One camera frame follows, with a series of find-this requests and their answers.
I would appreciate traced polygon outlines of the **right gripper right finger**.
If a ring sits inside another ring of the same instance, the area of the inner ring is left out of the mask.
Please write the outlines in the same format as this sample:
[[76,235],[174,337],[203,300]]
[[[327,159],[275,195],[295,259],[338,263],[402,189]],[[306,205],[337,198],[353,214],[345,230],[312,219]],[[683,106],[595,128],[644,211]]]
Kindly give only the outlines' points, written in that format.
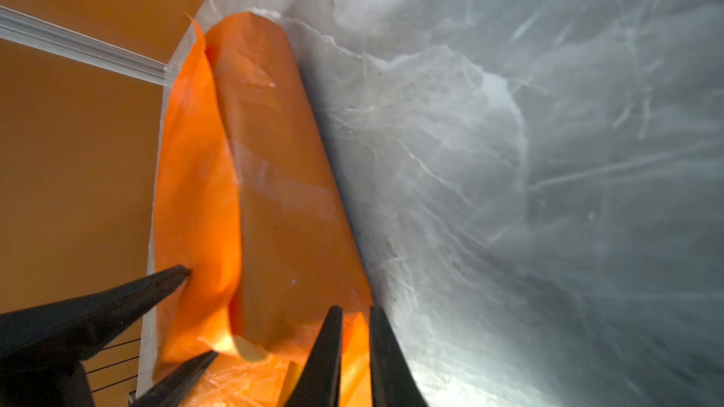
[[370,313],[370,369],[373,407],[428,406],[379,305]]

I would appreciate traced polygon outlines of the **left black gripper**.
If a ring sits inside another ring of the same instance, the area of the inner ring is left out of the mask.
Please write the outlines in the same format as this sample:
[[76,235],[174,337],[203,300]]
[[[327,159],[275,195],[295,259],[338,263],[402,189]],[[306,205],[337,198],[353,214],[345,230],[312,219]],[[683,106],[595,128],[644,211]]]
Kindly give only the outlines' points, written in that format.
[[[92,295],[1,316],[1,405],[94,407],[84,366],[190,276],[178,265]],[[130,404],[177,407],[219,356],[185,362]]]

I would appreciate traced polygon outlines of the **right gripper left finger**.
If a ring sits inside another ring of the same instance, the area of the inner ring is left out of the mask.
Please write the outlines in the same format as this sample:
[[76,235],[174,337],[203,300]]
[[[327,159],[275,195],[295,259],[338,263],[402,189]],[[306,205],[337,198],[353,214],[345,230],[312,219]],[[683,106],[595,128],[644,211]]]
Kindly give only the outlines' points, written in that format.
[[342,309],[332,306],[286,407],[337,407],[341,396]]

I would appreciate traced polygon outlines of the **yellow orange wrapping paper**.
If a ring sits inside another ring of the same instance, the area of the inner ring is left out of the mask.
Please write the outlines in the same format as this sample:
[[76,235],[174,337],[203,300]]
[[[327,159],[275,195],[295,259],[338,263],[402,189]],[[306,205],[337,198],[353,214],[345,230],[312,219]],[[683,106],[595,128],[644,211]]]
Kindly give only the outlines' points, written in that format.
[[[336,222],[246,193],[230,141],[286,175],[331,188]],[[155,268],[190,277],[156,311],[160,380],[213,350],[187,406],[280,406],[330,307],[343,311],[343,406],[371,404],[373,296],[288,37],[252,12],[197,30],[165,112]]]

